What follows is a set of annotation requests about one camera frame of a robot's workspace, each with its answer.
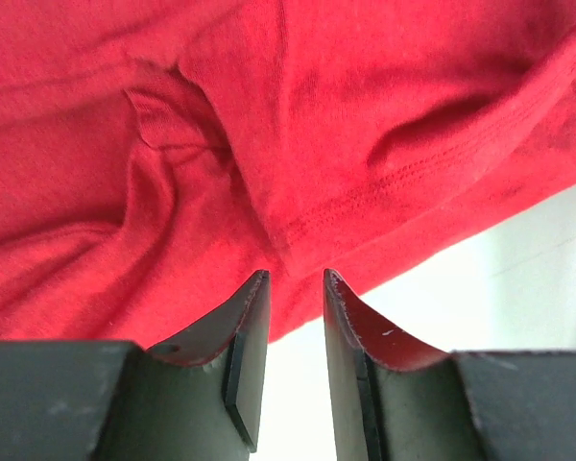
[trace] clothing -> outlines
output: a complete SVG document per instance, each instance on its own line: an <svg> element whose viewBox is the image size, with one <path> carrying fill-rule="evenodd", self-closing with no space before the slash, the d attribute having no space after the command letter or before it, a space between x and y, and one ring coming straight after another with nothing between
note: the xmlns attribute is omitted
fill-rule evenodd
<svg viewBox="0 0 576 461"><path fill-rule="evenodd" d="M576 0L0 3L0 338L271 339L576 183Z"/></svg>

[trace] red cloth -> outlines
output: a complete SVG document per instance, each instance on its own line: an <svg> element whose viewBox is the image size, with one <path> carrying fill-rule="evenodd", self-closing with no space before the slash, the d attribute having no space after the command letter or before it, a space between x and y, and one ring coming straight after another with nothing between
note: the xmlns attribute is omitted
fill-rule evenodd
<svg viewBox="0 0 576 461"><path fill-rule="evenodd" d="M576 0L0 2L0 338L272 339L576 183Z"/></svg>

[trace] red fabric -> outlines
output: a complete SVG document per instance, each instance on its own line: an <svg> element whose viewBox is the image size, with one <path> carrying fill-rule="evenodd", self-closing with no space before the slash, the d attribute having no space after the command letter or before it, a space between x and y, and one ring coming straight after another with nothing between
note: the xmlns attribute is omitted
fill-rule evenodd
<svg viewBox="0 0 576 461"><path fill-rule="evenodd" d="M0 338L272 339L576 183L576 0L0 2Z"/></svg>

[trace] red garment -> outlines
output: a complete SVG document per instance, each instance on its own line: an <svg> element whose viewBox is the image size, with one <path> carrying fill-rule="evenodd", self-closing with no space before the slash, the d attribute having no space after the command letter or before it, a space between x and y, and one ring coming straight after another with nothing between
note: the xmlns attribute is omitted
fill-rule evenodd
<svg viewBox="0 0 576 461"><path fill-rule="evenodd" d="M272 339L576 183L576 0L0 2L0 338Z"/></svg>

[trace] white surface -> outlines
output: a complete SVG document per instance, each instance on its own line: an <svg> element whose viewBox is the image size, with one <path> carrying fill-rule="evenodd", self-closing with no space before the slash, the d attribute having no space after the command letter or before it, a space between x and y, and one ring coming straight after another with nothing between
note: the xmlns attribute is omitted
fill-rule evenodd
<svg viewBox="0 0 576 461"><path fill-rule="evenodd" d="M576 186L363 299L446 350L576 348ZM267 355L251 460L296 459L336 459L322 320L270 345Z"/></svg>

